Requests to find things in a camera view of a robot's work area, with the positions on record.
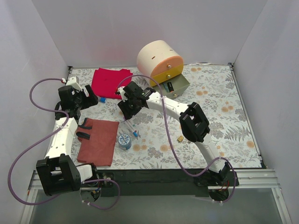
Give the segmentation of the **purple cap white marker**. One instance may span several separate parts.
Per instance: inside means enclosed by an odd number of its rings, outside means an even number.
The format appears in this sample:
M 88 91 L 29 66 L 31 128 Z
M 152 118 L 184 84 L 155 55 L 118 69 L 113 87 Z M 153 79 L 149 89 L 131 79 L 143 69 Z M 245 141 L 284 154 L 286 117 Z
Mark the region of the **purple cap white marker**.
M 126 126 L 129 128 L 129 130 L 131 132 L 134 132 L 134 129 L 130 126 L 130 124 L 125 120 L 124 123 L 126 124 Z

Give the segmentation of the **black orange highlighter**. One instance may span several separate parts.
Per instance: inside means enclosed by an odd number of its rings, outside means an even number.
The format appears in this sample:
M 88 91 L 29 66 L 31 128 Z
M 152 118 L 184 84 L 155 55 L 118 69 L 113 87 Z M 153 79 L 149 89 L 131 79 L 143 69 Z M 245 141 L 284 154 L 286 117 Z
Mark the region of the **black orange highlighter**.
M 171 82 L 167 83 L 167 87 L 168 87 L 169 92 L 173 92 L 174 91 L 174 88 L 173 88 L 173 85 L 172 85 Z

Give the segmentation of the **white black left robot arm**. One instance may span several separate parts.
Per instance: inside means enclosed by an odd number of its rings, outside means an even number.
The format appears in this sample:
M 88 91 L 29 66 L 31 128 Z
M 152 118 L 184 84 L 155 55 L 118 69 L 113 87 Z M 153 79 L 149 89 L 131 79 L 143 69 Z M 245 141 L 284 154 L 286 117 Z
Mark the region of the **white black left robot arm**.
M 86 85 L 84 90 L 65 85 L 58 89 L 58 94 L 60 101 L 55 106 L 55 134 L 45 158 L 36 163 L 43 190 L 48 196 L 78 191 L 83 182 L 93 187 L 100 180 L 94 163 L 76 166 L 71 159 L 80 111 L 97 105 L 98 98 L 90 85 Z

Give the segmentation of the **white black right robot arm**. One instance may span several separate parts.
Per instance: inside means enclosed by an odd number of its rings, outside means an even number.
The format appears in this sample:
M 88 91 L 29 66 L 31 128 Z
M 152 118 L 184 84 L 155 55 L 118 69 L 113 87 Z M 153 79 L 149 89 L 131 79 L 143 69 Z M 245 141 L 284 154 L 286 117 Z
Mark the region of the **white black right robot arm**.
M 156 91 L 149 87 L 143 90 L 133 81 L 126 86 L 119 87 L 116 94 L 121 96 L 118 107 L 126 120 L 131 119 L 146 107 L 160 111 L 165 117 L 170 116 L 179 121 L 183 136 L 198 147 L 208 163 L 202 173 L 208 173 L 216 185 L 220 186 L 227 182 L 231 166 L 225 158 L 221 157 L 213 143 L 209 121 L 199 104 L 195 102 L 189 105 L 179 103 L 163 96 L 162 91 Z

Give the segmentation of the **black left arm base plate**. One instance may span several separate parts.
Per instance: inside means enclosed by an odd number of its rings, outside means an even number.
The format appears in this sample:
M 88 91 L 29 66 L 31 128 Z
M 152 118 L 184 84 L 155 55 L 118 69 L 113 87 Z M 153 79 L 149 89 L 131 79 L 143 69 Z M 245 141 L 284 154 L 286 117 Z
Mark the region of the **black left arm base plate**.
M 73 176 L 73 181 L 71 183 L 71 187 L 73 189 L 78 188 L 81 184 L 90 184 L 94 182 L 108 182 L 111 181 L 107 178 L 97 178 L 96 175 L 93 175 L 92 173 L 78 173 Z

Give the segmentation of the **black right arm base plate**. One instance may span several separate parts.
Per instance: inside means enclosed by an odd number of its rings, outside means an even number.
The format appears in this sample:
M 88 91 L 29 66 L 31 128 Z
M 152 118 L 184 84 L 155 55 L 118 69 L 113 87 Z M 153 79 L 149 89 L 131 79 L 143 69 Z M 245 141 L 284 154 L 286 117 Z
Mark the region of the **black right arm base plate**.
M 194 177 L 194 182 L 200 187 L 208 186 L 233 186 L 234 178 L 237 178 L 237 173 L 229 171 L 227 174 L 222 176 L 221 174 L 214 173 L 212 171 L 206 171 L 199 177 Z M 236 186 L 239 185 L 238 179 L 236 179 Z

